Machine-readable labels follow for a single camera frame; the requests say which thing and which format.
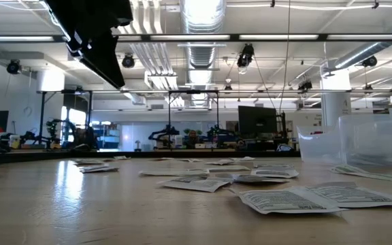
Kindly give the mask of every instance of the workbench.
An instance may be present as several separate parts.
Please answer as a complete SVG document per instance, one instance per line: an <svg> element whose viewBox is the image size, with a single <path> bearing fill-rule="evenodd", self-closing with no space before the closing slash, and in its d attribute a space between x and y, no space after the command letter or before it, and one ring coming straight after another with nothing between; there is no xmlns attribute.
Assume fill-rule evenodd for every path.
<svg viewBox="0 0 392 245"><path fill-rule="evenodd" d="M292 164L300 175L286 184L233 188L353 181L392 194L392 182L335 174L326 164L301 163L299 158L256 161ZM169 189L157 183L177 177L137 174L204 167L203 163L131 159L110 163L120 167L119 172L84 175L73 163L0 165L0 244L392 244L392 207L262 215L226 189ZM252 167L250 162L241 165ZM367 170L392 174L392 168Z"/></svg>

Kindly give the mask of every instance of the white pillar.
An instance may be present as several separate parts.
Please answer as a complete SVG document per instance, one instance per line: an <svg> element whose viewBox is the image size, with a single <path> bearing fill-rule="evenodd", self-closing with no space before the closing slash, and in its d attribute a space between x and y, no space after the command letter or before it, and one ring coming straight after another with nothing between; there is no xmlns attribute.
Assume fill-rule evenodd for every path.
<svg viewBox="0 0 392 245"><path fill-rule="evenodd" d="M321 89L349 90L350 78L347 69L333 71L334 76L322 73ZM321 98L323 126L333 127L340 116L352 113L350 93L325 93Z"/></svg>

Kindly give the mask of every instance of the computer monitor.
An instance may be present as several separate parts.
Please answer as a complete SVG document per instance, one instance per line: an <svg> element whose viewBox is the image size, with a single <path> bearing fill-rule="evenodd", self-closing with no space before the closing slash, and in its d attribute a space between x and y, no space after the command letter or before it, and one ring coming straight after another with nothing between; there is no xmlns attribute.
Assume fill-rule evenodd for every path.
<svg viewBox="0 0 392 245"><path fill-rule="evenodd" d="M241 134L278 132L276 109L274 108L239 106L238 120Z"/></svg>

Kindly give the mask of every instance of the wall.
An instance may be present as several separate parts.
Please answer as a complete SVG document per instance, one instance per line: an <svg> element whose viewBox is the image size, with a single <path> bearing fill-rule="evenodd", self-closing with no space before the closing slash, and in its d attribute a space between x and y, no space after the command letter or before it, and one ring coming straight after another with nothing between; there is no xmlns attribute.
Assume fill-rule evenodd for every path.
<svg viewBox="0 0 392 245"><path fill-rule="evenodd" d="M39 133L40 103L42 96L36 93L37 80L22 74L10 75L5 67L0 66L0 110L8 110L7 132L17 134L36 130ZM45 106L44 121L60 118L63 96L55 95Z"/></svg>

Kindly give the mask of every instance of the black bracket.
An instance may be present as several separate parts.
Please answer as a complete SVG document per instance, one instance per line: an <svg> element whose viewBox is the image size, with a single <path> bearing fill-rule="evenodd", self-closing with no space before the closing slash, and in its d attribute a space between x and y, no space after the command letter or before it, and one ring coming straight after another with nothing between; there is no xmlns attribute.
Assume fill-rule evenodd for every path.
<svg viewBox="0 0 392 245"><path fill-rule="evenodd" d="M374 6L372 7L372 10L375 10L379 7L379 0L374 0Z"/></svg>

